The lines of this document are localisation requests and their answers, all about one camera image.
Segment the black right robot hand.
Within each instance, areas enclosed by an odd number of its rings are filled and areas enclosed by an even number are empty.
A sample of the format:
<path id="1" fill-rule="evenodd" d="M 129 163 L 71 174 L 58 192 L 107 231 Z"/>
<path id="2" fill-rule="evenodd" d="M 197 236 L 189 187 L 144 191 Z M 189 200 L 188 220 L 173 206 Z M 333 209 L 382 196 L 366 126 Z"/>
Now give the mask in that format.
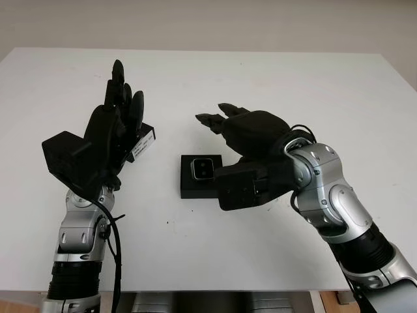
<path id="1" fill-rule="evenodd" d="M 228 103 L 218 105 L 224 113 L 200 113 L 195 117 L 213 133 L 221 135 L 226 145 L 241 156 L 238 163 L 217 170 L 217 174 L 240 171 L 293 170 L 293 161 L 274 148 L 290 133 L 290 126 L 281 118 L 263 111 L 250 111 Z"/>

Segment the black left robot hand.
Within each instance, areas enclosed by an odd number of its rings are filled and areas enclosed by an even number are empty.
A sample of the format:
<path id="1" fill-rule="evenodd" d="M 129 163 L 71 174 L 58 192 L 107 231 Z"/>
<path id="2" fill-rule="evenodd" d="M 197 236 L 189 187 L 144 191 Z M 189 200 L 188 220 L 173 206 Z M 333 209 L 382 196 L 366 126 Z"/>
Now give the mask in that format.
<path id="1" fill-rule="evenodd" d="M 84 138 L 98 149 L 100 184 L 119 190 L 118 174 L 138 143 L 143 122 L 144 94 L 133 93 L 124 80 L 124 67 L 115 60 L 107 82 L 103 105 L 97 106 L 87 125 Z"/>

